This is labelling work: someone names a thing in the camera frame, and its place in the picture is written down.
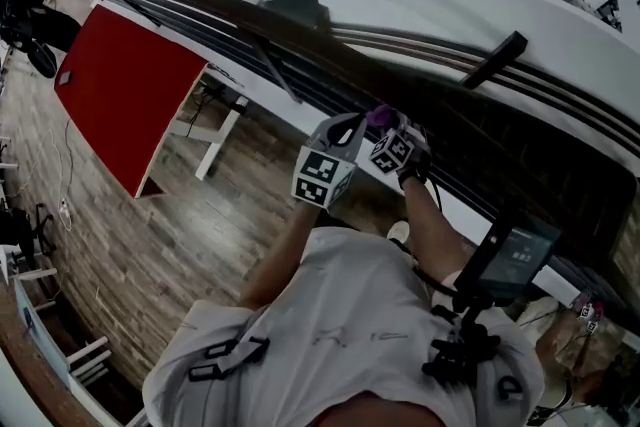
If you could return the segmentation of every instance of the red tabletop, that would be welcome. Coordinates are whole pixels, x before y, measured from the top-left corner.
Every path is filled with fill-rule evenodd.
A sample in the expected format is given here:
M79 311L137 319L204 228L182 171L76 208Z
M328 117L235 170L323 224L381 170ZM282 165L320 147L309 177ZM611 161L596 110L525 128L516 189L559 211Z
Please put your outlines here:
M96 155L137 198L206 64L177 43L96 6L60 66L55 91Z

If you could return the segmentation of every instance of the wooden floor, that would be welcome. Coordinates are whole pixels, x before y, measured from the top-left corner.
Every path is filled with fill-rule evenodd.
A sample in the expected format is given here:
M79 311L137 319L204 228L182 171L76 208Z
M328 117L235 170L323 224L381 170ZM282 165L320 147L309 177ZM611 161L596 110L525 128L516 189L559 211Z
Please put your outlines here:
M58 6L79 19L88 13L87 0L58 0ZM140 386L195 300L237 299L291 212L290 181L304 138L251 105L204 181L194 173L207 146L170 136L151 172L167 194L133 201L73 123L67 149L68 116L52 81L36 75L19 53L8 69L0 133L13 140L3 160L20 168L6 173L6 189L11 195L25 187L11 203L33 215L43 202L57 214L69 188L71 231L57 218L50 229L59 247L53 264L61 293L95 337L109 338L112 363ZM224 110L212 105L202 121L219 123ZM404 210L395 193L364 174L339 203L343 220L380 234Z

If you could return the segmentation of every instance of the person's right arm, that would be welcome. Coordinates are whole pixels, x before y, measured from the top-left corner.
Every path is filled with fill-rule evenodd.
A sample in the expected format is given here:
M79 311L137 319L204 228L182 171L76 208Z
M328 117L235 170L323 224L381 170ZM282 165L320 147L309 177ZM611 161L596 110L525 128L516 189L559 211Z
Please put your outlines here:
M431 194L415 177L402 183L411 227L413 255L423 272L437 281L461 271L468 258L462 238L438 210Z

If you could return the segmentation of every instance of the white shoe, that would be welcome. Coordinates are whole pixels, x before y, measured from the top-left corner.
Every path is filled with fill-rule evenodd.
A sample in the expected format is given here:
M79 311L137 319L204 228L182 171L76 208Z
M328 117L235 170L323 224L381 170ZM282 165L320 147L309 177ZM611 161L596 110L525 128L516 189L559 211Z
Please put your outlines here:
M410 233L409 223L407 221L398 221L391 227L389 233L387 233L387 238L395 239L402 244L406 244L409 240Z

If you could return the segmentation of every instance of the white cube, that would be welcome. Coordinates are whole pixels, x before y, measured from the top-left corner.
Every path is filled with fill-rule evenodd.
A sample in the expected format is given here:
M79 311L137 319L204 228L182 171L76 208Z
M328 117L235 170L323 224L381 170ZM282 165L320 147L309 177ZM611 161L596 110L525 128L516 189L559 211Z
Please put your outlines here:
M355 167L352 162L303 146L293 174L291 195L327 208L347 190Z
M395 130L389 130L373 147L369 160L386 175L404 167L413 149L412 142L403 139Z

